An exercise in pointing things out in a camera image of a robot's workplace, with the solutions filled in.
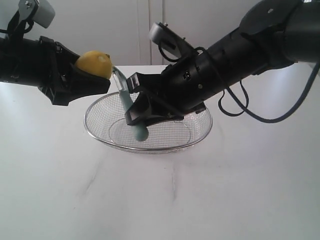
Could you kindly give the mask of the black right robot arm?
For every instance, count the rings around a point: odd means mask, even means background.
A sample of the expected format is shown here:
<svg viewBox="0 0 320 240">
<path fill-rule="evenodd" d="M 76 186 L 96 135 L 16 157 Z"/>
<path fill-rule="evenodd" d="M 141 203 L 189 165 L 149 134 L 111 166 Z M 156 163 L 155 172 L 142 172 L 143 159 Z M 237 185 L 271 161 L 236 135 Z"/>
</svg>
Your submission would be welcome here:
<svg viewBox="0 0 320 240">
<path fill-rule="evenodd" d="M 293 107 L 263 123 L 278 123 L 291 116 L 307 97 L 320 70 L 320 3 L 317 0 L 262 0 L 252 7 L 239 26 L 209 48 L 192 47 L 164 23 L 155 23 L 150 39 L 161 54 L 172 58 L 160 74 L 134 73 L 126 80 L 137 94 L 126 110 L 130 126 L 182 120 L 205 110 L 205 100 L 229 91 L 251 75 L 313 63 L 314 69 Z"/>
</svg>

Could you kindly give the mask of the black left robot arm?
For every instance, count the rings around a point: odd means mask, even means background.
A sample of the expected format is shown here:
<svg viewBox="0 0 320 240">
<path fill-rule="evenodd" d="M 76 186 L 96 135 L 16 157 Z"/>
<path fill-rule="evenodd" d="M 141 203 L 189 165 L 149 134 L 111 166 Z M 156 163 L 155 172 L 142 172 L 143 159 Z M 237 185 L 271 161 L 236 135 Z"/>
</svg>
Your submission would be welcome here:
<svg viewBox="0 0 320 240">
<path fill-rule="evenodd" d="M 74 100 L 106 94 L 111 82 L 75 66 L 80 56 L 47 37 L 22 39 L 14 44 L 0 40 L 0 80 L 37 87 L 53 105 L 68 106 Z"/>
</svg>

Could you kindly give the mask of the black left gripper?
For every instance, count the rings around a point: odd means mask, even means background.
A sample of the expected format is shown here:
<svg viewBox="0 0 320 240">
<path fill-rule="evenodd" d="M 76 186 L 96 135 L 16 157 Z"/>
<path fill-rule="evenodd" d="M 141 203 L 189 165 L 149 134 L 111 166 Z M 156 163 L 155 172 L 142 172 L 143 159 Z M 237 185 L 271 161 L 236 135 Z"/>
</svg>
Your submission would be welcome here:
<svg viewBox="0 0 320 240">
<path fill-rule="evenodd" d="M 74 64 L 80 56 L 62 43 L 41 36 L 39 47 L 44 56 L 45 78 L 38 89 L 53 105 L 67 106 L 74 100 L 108 92 L 110 80 L 77 68 Z"/>
</svg>

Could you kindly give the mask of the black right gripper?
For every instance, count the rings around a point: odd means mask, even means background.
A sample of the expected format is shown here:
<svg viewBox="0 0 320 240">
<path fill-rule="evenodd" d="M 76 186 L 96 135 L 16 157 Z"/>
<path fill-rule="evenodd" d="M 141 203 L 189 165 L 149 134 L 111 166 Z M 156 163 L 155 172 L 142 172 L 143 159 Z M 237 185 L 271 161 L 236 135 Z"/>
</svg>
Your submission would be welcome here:
<svg viewBox="0 0 320 240">
<path fill-rule="evenodd" d="M 223 91 L 226 83 L 208 52 L 185 57 L 160 74 L 136 72 L 126 79 L 129 93 L 151 91 L 159 102 L 139 93 L 125 111 L 126 123 L 152 126 L 182 121 L 187 114 L 202 112 L 204 101 Z"/>
</svg>

